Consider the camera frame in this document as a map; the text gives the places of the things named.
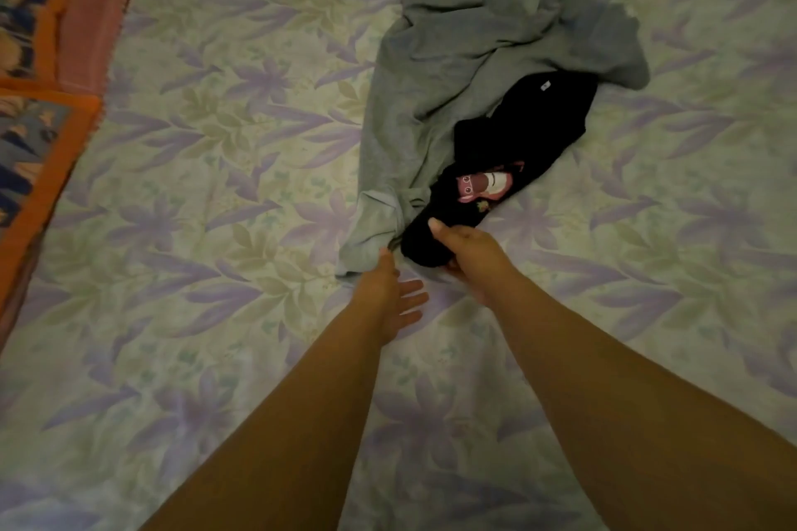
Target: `black garment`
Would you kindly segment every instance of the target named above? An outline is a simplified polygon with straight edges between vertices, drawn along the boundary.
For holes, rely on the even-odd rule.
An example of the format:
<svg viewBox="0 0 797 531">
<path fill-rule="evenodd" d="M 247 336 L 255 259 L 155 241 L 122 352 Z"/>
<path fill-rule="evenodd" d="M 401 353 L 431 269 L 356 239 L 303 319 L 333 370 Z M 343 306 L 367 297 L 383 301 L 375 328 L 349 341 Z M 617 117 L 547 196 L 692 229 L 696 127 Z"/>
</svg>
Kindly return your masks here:
<svg viewBox="0 0 797 531">
<path fill-rule="evenodd" d="M 454 162 L 431 187 L 430 202 L 405 229 L 401 251 L 423 266 L 442 266 L 452 252 L 432 237 L 429 218 L 475 227 L 519 192 L 586 131 L 598 79 L 591 73 L 535 73 L 504 95 L 492 117 L 453 129 Z"/>
</svg>

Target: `bed sheet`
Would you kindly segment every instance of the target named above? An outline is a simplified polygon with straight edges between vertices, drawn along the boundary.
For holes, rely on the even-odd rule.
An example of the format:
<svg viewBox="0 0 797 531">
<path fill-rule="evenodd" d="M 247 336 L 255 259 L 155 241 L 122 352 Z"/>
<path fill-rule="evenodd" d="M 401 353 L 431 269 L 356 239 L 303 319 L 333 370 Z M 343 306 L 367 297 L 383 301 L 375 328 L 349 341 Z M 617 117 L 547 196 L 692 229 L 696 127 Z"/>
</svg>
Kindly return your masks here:
<svg viewBox="0 0 797 531">
<path fill-rule="evenodd" d="M 795 441 L 797 0 L 620 1 L 650 86 L 602 87 L 587 134 L 484 227 Z M 344 304 L 333 261 L 396 3 L 132 1 L 0 360 L 0 528 L 135 529 Z M 494 318 L 429 287 L 385 348 L 341 528 L 600 528 Z"/>
</svg>

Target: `person's left hand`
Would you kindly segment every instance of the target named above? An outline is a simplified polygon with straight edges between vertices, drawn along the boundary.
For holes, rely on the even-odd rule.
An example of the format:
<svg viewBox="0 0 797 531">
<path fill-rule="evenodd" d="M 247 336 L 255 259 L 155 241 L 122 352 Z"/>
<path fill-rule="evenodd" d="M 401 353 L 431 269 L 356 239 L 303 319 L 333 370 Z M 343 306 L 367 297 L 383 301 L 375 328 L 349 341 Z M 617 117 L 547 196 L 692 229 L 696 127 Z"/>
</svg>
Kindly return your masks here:
<svg viewBox="0 0 797 531">
<path fill-rule="evenodd" d="M 362 314 L 374 315 L 386 344 L 399 330 L 417 322 L 423 315 L 415 307 L 429 300 L 429 294 L 414 294 L 423 288 L 420 279 L 400 282 L 393 254 L 387 248 L 379 250 L 379 262 L 373 271 L 365 272 L 354 288 L 349 307 Z"/>
</svg>

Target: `person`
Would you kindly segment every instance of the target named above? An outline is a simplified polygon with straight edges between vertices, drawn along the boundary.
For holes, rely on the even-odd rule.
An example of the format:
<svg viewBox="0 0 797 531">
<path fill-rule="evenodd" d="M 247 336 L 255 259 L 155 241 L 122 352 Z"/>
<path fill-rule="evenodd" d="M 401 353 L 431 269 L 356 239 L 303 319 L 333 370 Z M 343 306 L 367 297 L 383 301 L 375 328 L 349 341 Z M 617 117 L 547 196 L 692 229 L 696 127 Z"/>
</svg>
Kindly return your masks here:
<svg viewBox="0 0 797 531">
<path fill-rule="evenodd" d="M 430 221 L 449 271 L 493 310 L 606 525 L 793 529 L 797 448 L 605 334 L 524 277 L 483 231 Z M 284 380 L 144 526 L 335 529 L 379 366 L 421 318 L 391 253 Z"/>
</svg>

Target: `gray fabric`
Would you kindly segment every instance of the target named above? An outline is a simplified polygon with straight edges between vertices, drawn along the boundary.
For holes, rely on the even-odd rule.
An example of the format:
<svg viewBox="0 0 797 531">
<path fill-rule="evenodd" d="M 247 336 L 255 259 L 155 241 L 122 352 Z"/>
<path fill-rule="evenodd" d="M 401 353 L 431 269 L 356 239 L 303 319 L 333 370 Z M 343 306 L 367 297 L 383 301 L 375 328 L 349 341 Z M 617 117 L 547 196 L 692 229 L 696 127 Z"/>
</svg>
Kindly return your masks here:
<svg viewBox="0 0 797 531">
<path fill-rule="evenodd" d="M 650 74 L 638 22 L 602 0 L 401 0 L 368 95 L 354 225 L 337 274 L 373 268 L 378 249 L 427 204 L 452 162 L 452 129 L 490 112 L 530 73 L 583 71 L 632 89 Z"/>
</svg>

